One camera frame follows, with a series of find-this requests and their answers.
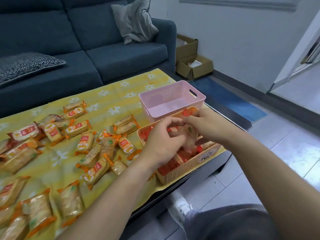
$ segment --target tile floor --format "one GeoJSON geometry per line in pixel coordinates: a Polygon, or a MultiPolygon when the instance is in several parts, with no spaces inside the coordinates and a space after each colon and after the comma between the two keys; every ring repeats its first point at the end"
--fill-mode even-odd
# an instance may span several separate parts
{"type": "MultiPolygon", "coordinates": [[[[262,109],[268,116],[256,121],[248,132],[320,191],[320,131],[275,110],[255,98],[212,77],[219,84],[262,109]]],[[[213,173],[184,197],[193,208],[256,203],[260,200],[234,156],[220,173],[213,173]]],[[[130,240],[182,240],[184,234],[167,211],[138,230],[130,240]]]]}
{"type": "Polygon", "coordinates": [[[271,92],[320,114],[320,62],[294,75],[289,82],[271,92]]]}

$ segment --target pillow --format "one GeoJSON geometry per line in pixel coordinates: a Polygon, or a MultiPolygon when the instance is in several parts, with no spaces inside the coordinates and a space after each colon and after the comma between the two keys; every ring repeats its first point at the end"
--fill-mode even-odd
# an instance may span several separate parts
{"type": "Polygon", "coordinates": [[[64,60],[40,53],[22,53],[0,58],[0,87],[34,75],[39,71],[64,65],[64,60]]]}
{"type": "Polygon", "coordinates": [[[124,44],[151,42],[159,30],[152,24],[149,12],[150,0],[135,0],[126,6],[111,5],[115,23],[124,44]]]}

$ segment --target sofa back cushion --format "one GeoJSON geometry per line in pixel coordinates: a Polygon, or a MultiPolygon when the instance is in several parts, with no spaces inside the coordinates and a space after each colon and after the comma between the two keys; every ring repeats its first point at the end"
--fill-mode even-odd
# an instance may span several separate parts
{"type": "Polygon", "coordinates": [[[62,1],[84,50],[123,41],[117,28],[111,5],[127,5],[126,0],[62,1]]]}
{"type": "Polygon", "coordinates": [[[61,0],[0,0],[0,57],[81,50],[61,0]]]}

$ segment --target basket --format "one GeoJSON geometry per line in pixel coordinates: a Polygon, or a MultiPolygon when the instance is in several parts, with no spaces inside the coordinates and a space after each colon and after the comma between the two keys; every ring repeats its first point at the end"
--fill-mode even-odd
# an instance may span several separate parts
{"type": "MultiPolygon", "coordinates": [[[[189,111],[191,112],[195,112],[198,109],[196,107],[189,107],[188,108],[189,111]]],[[[182,115],[182,111],[173,114],[173,117],[181,117],[182,115]]],[[[145,146],[145,142],[140,138],[140,132],[146,128],[149,128],[150,126],[154,126],[158,123],[159,121],[156,121],[154,123],[151,123],[147,126],[144,126],[140,129],[137,130],[137,134],[139,137],[139,140],[142,144],[142,146],[145,146]]],[[[191,158],[190,160],[184,162],[183,164],[181,164],[180,166],[178,166],[177,168],[173,169],[172,171],[170,171],[169,173],[167,173],[165,176],[163,176],[162,174],[160,174],[158,172],[158,170],[156,170],[156,174],[158,179],[160,180],[160,182],[163,185],[166,185],[172,181],[174,181],[176,178],[180,177],[181,175],[192,171],[193,169],[195,169],[196,166],[198,166],[202,161],[206,160],[207,158],[213,156],[214,154],[217,153],[217,151],[220,149],[221,145],[220,144],[214,144],[211,147],[209,147],[208,149],[204,150],[202,153],[199,153],[198,155],[194,156],[193,158],[191,158]]]]}
{"type": "Polygon", "coordinates": [[[206,96],[182,80],[139,94],[141,106],[150,123],[188,107],[202,108],[206,96]]]}

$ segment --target cardboard box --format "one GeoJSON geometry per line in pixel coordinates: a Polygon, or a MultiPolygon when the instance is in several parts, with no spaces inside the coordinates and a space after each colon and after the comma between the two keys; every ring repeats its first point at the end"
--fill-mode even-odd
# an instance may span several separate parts
{"type": "Polygon", "coordinates": [[[212,60],[200,55],[190,56],[188,58],[179,60],[178,64],[176,65],[176,72],[189,80],[194,80],[213,71],[214,66],[212,60]],[[191,68],[188,64],[194,62],[195,60],[201,62],[202,64],[191,68]]]}
{"type": "Polygon", "coordinates": [[[198,40],[177,34],[176,64],[179,60],[197,54],[198,40]]]}

